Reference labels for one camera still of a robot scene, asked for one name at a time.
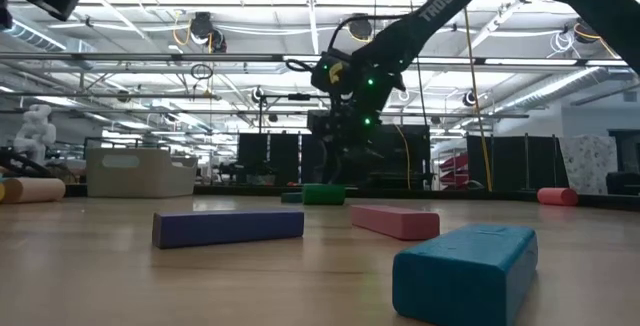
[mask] statue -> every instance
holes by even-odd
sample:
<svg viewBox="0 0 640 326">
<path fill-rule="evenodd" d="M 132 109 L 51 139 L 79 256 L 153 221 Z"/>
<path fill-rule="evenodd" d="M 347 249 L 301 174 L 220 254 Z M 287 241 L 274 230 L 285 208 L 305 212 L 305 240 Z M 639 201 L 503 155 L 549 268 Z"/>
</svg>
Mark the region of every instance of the statue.
<svg viewBox="0 0 640 326">
<path fill-rule="evenodd" d="M 14 151 L 26 153 L 27 158 L 39 165 L 44 165 L 47 146 L 56 141 L 56 127 L 49 123 L 51 107 L 48 105 L 31 105 L 24 113 L 24 124 L 13 141 Z"/>
</svg>

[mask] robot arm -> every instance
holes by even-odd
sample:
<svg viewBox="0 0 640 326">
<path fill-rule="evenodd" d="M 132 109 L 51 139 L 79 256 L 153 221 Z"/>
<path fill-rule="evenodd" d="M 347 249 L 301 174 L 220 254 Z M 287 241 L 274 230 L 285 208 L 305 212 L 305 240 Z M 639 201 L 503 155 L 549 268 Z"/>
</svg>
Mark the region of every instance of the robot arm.
<svg viewBox="0 0 640 326">
<path fill-rule="evenodd" d="M 429 38 L 471 1 L 429 0 L 400 17 L 352 55 L 334 49 L 332 39 L 327 52 L 311 70 L 311 84 L 332 96 L 351 95 L 341 104 L 343 118 L 333 117 L 334 120 L 327 123 L 334 126 L 325 127 L 331 129 L 332 139 L 340 140 L 341 148 L 343 145 L 345 148 L 366 147 L 370 126 L 380 123 L 379 113 L 392 89 L 404 90 L 401 72 L 410 66 Z M 640 20 L 640 6 L 635 0 L 557 1 L 572 6 L 640 73 L 640 36 L 635 30 Z"/>
</svg>

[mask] wooden table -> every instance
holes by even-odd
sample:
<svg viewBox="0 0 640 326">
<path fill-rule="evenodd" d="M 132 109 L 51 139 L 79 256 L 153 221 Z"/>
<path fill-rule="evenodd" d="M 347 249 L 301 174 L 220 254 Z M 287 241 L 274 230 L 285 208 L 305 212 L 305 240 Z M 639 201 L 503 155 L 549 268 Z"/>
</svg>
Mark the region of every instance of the wooden table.
<svg viewBox="0 0 640 326">
<path fill-rule="evenodd" d="M 518 325 L 637 325 L 640 214 L 479 201 L 349 200 L 538 232 Z M 154 211 L 280 207 L 278 198 L 66 199 L 0 205 L 2 326 L 426 325 L 391 306 L 393 256 L 413 245 L 307 207 L 302 239 L 160 251 Z"/>
</svg>

